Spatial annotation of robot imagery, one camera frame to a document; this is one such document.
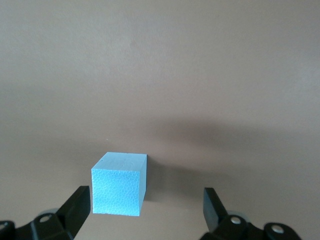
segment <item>cube top face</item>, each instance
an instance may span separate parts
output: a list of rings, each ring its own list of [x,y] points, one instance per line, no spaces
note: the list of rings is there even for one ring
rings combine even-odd
[[[138,172],[146,160],[146,154],[107,152],[92,169]]]

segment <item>foam cube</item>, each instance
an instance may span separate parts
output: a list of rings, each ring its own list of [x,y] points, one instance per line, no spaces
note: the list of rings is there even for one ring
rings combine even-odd
[[[147,155],[107,152],[91,169],[94,214],[139,216],[146,193]]]

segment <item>beige background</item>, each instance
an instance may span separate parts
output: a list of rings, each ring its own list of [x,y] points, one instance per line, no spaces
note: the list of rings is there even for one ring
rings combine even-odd
[[[319,239],[320,1],[1,0],[0,218],[60,207],[147,153],[141,217],[76,237],[199,239],[203,187]]]

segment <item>blue foam cube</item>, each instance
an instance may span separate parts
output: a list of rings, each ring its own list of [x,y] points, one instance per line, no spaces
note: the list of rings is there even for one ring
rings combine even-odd
[[[94,214],[140,216],[147,155],[107,152],[91,169]]]

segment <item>black plastic part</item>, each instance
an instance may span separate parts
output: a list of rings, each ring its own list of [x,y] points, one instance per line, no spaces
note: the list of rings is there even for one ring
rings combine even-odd
[[[206,187],[203,194],[203,215],[210,232],[213,232],[219,223],[228,216],[216,191]]]
[[[267,223],[261,230],[242,217],[229,215],[213,188],[205,188],[203,214],[209,232],[200,240],[301,240],[298,234],[282,223]]]
[[[56,213],[46,213],[19,228],[1,221],[0,240],[73,240],[91,210],[89,186],[80,186]]]

